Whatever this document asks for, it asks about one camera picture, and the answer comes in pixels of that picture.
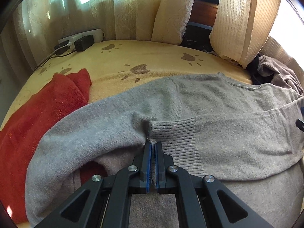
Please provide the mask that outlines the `black power adapter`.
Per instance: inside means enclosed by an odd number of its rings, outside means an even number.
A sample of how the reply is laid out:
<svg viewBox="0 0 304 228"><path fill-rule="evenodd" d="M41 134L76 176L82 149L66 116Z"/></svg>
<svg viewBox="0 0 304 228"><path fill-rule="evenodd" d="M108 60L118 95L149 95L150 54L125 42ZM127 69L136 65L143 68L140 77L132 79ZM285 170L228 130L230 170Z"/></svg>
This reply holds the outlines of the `black power adapter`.
<svg viewBox="0 0 304 228"><path fill-rule="evenodd" d="M95 43L93 35L83 36L74 42L76 52L82 52Z"/></svg>

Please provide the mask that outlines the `brownish grey knit garment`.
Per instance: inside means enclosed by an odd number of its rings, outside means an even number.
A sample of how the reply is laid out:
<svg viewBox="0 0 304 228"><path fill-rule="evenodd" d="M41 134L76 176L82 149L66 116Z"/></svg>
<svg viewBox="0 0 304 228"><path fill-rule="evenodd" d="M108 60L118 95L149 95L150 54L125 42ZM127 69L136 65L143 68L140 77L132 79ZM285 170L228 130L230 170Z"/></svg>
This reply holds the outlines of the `brownish grey knit garment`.
<svg viewBox="0 0 304 228"><path fill-rule="evenodd" d="M271 84L293 89L303 95L303 88L294 71L280 61L268 56L260 56L257 72Z"/></svg>

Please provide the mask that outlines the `red knit garment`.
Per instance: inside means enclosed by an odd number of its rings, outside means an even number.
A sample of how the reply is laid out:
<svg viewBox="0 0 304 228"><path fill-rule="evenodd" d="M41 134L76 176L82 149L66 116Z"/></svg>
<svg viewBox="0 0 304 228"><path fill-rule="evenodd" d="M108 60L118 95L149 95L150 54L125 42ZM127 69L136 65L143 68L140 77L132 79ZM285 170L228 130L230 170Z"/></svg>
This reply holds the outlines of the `red knit garment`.
<svg viewBox="0 0 304 228"><path fill-rule="evenodd" d="M1 203L14 223L27 221L27 167L42 136L58 121L88 104L92 82L86 69L53 79L15 111L1 130Z"/></svg>

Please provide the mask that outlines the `white power strip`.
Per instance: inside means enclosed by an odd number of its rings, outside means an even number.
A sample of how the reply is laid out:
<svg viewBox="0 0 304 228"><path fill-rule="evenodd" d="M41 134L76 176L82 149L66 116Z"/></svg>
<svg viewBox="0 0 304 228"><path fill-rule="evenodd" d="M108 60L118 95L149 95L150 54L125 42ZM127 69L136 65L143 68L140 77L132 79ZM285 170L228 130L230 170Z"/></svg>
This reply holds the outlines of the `white power strip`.
<svg viewBox="0 0 304 228"><path fill-rule="evenodd" d="M105 37L105 33L102 29L94 29L94 30L89 30L89 31L85 31L85 32L80 32L75 35L71 35L71 36L67 36L65 38L59 39L58 43L60 44L66 40L74 43L76 40L78 40L84 36L89 36L89 35L93 36L95 43L102 42Z"/></svg>

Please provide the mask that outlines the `cream patterned curtain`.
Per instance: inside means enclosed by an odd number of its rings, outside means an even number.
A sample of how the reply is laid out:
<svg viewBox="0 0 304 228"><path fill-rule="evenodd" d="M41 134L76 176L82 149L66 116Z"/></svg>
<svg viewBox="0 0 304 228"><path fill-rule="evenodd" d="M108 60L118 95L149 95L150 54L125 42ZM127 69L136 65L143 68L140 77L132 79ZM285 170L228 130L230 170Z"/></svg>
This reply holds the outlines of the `cream patterned curtain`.
<svg viewBox="0 0 304 228"><path fill-rule="evenodd" d="M194 0L23 0L1 33L1 58L25 78L61 38L101 29L105 40L178 45Z"/></svg>

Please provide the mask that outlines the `yellow paw print blanket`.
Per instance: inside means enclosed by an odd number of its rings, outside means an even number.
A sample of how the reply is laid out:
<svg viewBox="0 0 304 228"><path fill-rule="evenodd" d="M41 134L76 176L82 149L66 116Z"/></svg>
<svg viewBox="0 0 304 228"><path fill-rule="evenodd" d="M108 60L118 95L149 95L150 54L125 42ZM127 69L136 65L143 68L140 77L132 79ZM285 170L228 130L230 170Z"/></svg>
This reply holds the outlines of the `yellow paw print blanket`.
<svg viewBox="0 0 304 228"><path fill-rule="evenodd" d="M83 53L49 60L33 74L10 106L4 122L40 91L55 73L68 75L87 69L92 86L89 102L106 98L140 84L173 75L221 72L241 83L253 85L242 67L195 49L164 43L114 40L96 43Z"/></svg>

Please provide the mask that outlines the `cream ribbed curtain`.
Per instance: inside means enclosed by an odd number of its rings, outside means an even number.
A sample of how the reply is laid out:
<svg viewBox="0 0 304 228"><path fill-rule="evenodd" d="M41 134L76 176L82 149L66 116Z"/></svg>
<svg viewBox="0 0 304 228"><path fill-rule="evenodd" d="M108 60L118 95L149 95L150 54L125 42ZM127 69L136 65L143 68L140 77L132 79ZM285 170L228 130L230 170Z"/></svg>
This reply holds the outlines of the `cream ribbed curtain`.
<svg viewBox="0 0 304 228"><path fill-rule="evenodd" d="M287 0L219 0L210 43L220 58L246 68L270 36L299 57L303 20Z"/></svg>

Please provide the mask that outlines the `light grey knit sweater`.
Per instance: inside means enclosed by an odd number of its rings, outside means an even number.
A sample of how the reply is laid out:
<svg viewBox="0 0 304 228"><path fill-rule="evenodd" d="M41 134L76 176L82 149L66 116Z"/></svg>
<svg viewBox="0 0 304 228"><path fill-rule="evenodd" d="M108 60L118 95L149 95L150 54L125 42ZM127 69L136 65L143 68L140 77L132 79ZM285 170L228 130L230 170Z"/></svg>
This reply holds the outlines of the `light grey knit sweater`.
<svg viewBox="0 0 304 228"><path fill-rule="evenodd" d="M95 161L109 175L146 142L190 174L211 174L274 227L291 227L303 200L303 95L225 75L161 78L72 112L40 140L26 174L26 215L36 226Z"/></svg>

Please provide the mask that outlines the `black garment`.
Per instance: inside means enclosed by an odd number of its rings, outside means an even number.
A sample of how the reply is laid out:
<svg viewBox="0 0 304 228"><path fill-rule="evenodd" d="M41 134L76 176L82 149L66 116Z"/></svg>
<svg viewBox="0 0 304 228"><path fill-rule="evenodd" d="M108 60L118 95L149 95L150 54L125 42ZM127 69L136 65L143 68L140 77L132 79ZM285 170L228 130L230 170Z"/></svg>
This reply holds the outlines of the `black garment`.
<svg viewBox="0 0 304 228"><path fill-rule="evenodd" d="M246 70L250 73L253 85L270 83L274 76L274 74L271 74L270 76L262 76L258 73L259 57L260 55L257 54L257 56L255 56L255 58L246 67Z"/></svg>

